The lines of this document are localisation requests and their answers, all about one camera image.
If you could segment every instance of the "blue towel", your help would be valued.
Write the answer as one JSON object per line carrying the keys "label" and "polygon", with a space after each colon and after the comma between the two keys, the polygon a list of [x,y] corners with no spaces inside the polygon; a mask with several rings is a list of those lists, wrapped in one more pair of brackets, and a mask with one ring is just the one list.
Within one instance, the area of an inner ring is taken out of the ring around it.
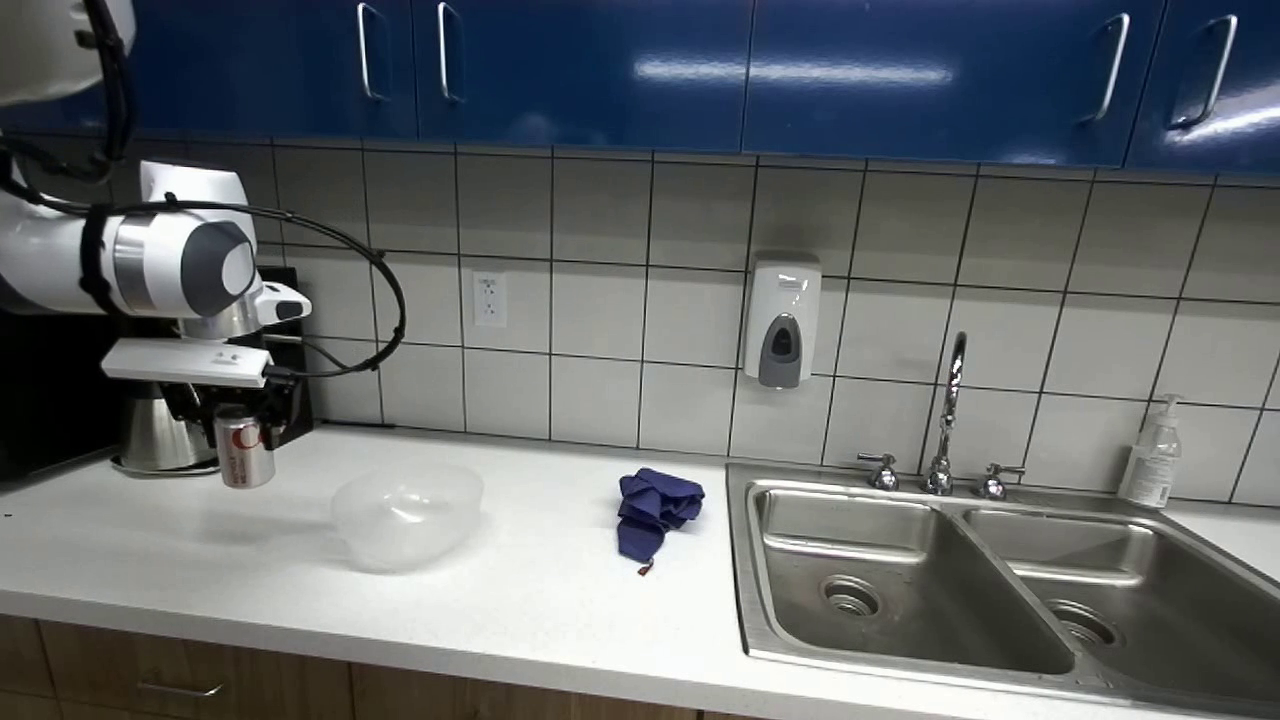
{"label": "blue towel", "polygon": [[654,565],[670,529],[686,529],[706,514],[706,490],[655,468],[622,480],[626,504],[615,526],[615,554]]}

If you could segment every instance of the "white countertop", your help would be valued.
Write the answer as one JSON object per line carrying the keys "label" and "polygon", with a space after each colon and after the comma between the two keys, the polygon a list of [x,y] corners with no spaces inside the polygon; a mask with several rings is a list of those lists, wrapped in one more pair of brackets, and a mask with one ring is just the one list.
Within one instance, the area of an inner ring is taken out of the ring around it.
{"label": "white countertop", "polygon": [[[615,480],[699,480],[706,517],[655,568],[615,558]],[[724,468],[321,428],[255,494],[88,466],[0,497],[0,614],[746,718],[1151,718],[751,662],[739,649]],[[484,526],[452,558],[372,576],[327,532],[369,472],[477,468]],[[1280,579],[1275,514],[1177,508]]]}

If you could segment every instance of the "double sink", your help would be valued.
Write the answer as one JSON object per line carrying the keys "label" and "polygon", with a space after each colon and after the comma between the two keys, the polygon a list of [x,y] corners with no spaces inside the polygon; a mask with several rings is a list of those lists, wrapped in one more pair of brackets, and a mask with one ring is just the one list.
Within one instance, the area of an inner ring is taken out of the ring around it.
{"label": "double sink", "polygon": [[1280,718],[1280,587],[1161,514],[747,468],[730,508],[751,656]]}

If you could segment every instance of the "backsplash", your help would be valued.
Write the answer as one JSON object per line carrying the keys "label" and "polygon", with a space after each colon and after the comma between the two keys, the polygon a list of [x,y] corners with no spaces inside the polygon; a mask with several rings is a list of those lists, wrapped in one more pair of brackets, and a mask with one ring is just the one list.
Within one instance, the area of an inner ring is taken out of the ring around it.
{"label": "backsplash", "polygon": [[[1186,397],[1177,497],[1280,504],[1280,187],[1108,174],[152,144],[242,167],[254,199],[388,250],[410,350],[321,384],[327,419],[849,468],[938,444],[969,333],[957,472],[1114,494]],[[264,223],[346,360],[388,336],[377,278]],[[757,251],[818,256],[818,380],[737,376]],[[477,309],[497,282],[506,316]]]}

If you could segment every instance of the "electrical outlet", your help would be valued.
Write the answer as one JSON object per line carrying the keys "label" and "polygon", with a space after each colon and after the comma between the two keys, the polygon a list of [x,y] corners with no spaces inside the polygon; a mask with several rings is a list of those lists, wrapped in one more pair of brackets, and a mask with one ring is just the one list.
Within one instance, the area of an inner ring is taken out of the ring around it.
{"label": "electrical outlet", "polygon": [[509,271],[473,278],[477,329],[509,329]]}

